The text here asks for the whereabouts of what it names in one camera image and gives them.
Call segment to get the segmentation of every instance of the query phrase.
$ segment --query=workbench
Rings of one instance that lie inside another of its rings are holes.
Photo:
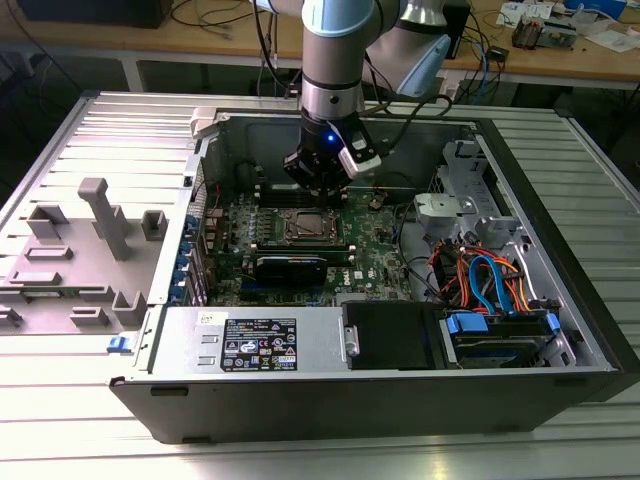
[[[232,6],[231,0],[200,0],[201,11],[210,8]],[[640,82],[640,51],[633,49],[615,53],[604,47],[579,38],[573,50],[536,49],[520,50],[511,47],[512,29],[497,27],[495,20],[501,0],[474,0],[480,29],[492,44],[510,50],[504,82],[544,85],[566,85],[589,88],[633,89]],[[144,79],[138,68],[141,61],[186,62],[199,64],[224,64],[259,66],[259,45],[253,19],[245,18],[232,25],[228,31],[231,40],[207,33],[197,28],[181,25],[171,18],[157,30],[129,27],[29,22],[14,5],[24,27],[54,56],[83,56],[117,59],[122,63],[131,91],[144,91]],[[220,21],[249,13],[250,5],[241,5],[231,12],[215,14],[208,19]],[[195,10],[187,5],[179,12],[180,18],[196,22]],[[640,24],[640,12],[627,9],[623,22]],[[471,19],[470,26],[475,24]],[[283,17],[279,20],[278,67],[299,68],[302,57],[302,24],[299,19]],[[41,53],[17,27],[0,2],[1,50],[12,54],[15,65],[24,56]],[[479,62],[472,46],[462,42],[458,56],[447,60],[439,73],[445,79],[441,92],[451,93],[464,79],[470,78]]]
[[[250,97],[101,93],[81,98],[0,211],[0,277],[31,234],[25,219],[55,203],[90,215],[87,175],[108,180],[127,218],[169,218],[191,152],[197,107],[295,110]],[[406,114],[409,104],[391,110]],[[440,110],[425,106],[423,115]],[[640,353],[640,196],[572,119],[552,110],[456,106],[499,130]],[[0,478],[551,479],[640,475],[640,387],[582,404],[534,432],[225,445],[163,445],[105,382],[133,361],[107,355],[111,335],[0,335]]]

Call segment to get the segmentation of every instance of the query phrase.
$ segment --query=electronics board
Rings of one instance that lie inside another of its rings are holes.
[[[395,245],[396,209],[374,193],[352,195],[335,209],[258,203],[239,194],[207,211],[210,306],[411,300]],[[286,272],[283,263],[296,266]]]

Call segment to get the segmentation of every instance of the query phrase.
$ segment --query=blue cable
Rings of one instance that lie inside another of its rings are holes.
[[[489,62],[487,61],[487,54],[484,52],[482,45],[480,45],[475,40],[471,40],[471,44],[480,51],[480,55],[482,55],[482,64],[484,66],[484,74],[482,75],[482,80],[480,81],[480,88],[477,90],[476,94],[473,97],[473,101],[471,102],[471,105],[475,105],[480,97],[484,95],[484,87],[487,84],[487,77],[489,76]]]
[[[513,312],[513,306],[511,305],[511,300],[509,299],[509,295],[504,291],[504,286],[502,285],[502,273],[500,272],[500,267],[494,262],[490,257],[485,255],[480,255],[473,259],[471,265],[469,265],[469,284],[471,286],[471,292],[478,299],[480,303],[482,303],[490,315],[494,315],[496,313],[496,309],[493,304],[487,300],[480,292],[478,288],[478,264],[480,262],[487,262],[491,271],[493,272],[493,278],[496,282],[496,293],[498,294],[498,301],[500,302],[500,308],[506,313]]]

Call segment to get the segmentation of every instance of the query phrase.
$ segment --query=wooden table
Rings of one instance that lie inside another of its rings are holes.
[[[578,39],[572,51],[543,48],[530,51],[511,47],[512,29],[495,26],[497,9],[501,3],[501,0],[474,0],[473,7],[481,30],[490,38],[492,44],[510,50],[502,75],[503,81],[619,89],[632,89],[640,82],[638,49],[619,54],[583,38]],[[259,45],[252,17],[231,24],[227,33],[232,39],[225,40],[200,28],[181,25],[171,18],[167,18],[156,30],[29,22],[18,7],[13,3],[12,5],[27,31],[52,55],[120,60],[131,91],[144,90],[137,65],[139,61],[255,66],[260,64]],[[235,5],[235,2],[231,0],[199,0],[201,11],[232,5]],[[208,19],[221,21],[250,11],[251,6],[247,3],[231,12],[211,15]],[[181,9],[179,17],[195,23],[196,14],[193,6],[187,5]],[[640,24],[640,13],[627,9],[621,20]],[[300,20],[280,18],[278,32],[278,66],[299,67],[302,56]],[[21,55],[39,53],[39,49],[25,37],[9,15],[4,0],[0,1],[0,42],[3,44],[0,49],[6,52]],[[447,60],[443,65],[440,72],[440,76],[445,79],[443,91],[451,92],[457,88],[461,80],[473,75],[478,68],[478,60],[471,48],[471,44],[463,42],[457,58]]]

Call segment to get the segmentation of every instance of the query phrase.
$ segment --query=warning label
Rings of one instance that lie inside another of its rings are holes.
[[[225,372],[298,369],[295,318],[227,319],[222,345]]]

